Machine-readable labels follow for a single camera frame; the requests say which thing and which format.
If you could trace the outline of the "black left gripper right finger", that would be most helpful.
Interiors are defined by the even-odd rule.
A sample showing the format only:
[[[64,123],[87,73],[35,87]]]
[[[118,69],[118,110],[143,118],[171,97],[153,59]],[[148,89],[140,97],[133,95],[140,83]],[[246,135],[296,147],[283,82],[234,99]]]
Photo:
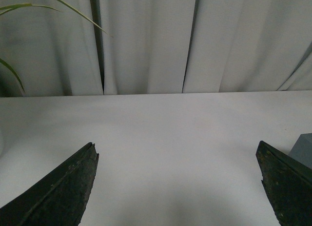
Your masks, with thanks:
[[[262,185],[282,226],[312,224],[312,170],[264,141],[256,158]]]

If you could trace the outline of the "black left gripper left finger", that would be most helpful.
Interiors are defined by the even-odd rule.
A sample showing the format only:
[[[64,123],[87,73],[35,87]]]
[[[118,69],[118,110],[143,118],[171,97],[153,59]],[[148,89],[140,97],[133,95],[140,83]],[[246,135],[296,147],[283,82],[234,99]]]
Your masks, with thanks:
[[[88,143],[1,207],[2,226],[77,226],[86,210],[99,154]]]

